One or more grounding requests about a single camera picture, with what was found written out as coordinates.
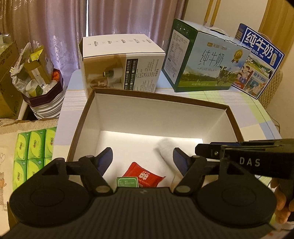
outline green box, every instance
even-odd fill
[[[45,161],[44,161],[44,166],[46,166],[48,163],[50,163],[52,161],[52,158],[49,157],[49,158],[45,158]]]
[[[31,135],[31,132],[19,133],[17,135],[15,151],[14,151],[14,160],[28,159],[30,135]]]
[[[17,189],[26,181],[27,160],[13,162],[12,189]]]
[[[56,127],[46,129],[45,158],[52,157]]]
[[[28,159],[26,179],[37,173],[44,167],[44,159]]]
[[[117,177],[116,185],[118,187],[139,187],[137,177]]]
[[[175,92],[225,90],[249,54],[237,39],[174,19],[162,72]]]
[[[46,129],[31,132],[28,159],[44,159]]]

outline nutrition label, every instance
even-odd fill
[[[188,45],[189,39],[184,37],[176,30],[173,30],[171,43],[169,45],[166,62],[164,65],[164,70],[174,84],[177,80]]]

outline red packet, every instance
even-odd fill
[[[132,162],[123,177],[138,177],[139,187],[157,187],[158,183],[165,178],[147,171],[136,162]]]

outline purple curtain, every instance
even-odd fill
[[[19,50],[44,45],[68,85],[86,35],[86,0],[1,0],[0,7],[1,33],[11,34]]]
[[[185,0],[89,0],[89,36],[141,33],[165,48]]]

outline blue milk box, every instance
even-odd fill
[[[162,71],[175,92],[229,89],[249,53],[232,37],[174,19]]]
[[[257,99],[281,64],[284,54],[263,36],[242,23],[235,38],[246,45],[251,53],[233,86]]]

